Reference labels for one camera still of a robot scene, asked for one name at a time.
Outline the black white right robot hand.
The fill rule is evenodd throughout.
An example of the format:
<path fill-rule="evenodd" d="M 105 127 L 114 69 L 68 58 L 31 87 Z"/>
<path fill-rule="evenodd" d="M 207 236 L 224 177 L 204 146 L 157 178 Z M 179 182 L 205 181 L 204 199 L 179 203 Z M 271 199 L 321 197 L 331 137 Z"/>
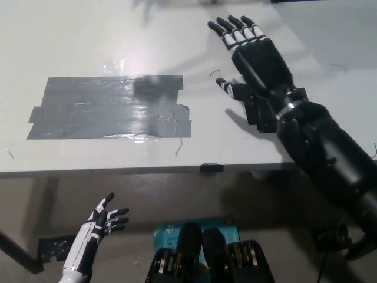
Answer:
<path fill-rule="evenodd" d="M 273 41 L 250 18 L 216 18 L 208 27 L 223 41 L 254 95 L 266 100 L 280 119 L 301 101 L 293 76 Z"/>

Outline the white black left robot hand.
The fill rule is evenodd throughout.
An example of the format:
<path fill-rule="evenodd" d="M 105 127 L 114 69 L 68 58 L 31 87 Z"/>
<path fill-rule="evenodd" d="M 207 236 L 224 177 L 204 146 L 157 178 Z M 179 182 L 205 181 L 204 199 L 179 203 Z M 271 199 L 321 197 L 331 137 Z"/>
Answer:
<path fill-rule="evenodd" d="M 113 192 L 104 197 L 80 227 L 65 260 L 61 282 L 89 282 L 101 241 L 111 233 L 125 229 L 129 208 L 107 211 L 113 197 Z"/>

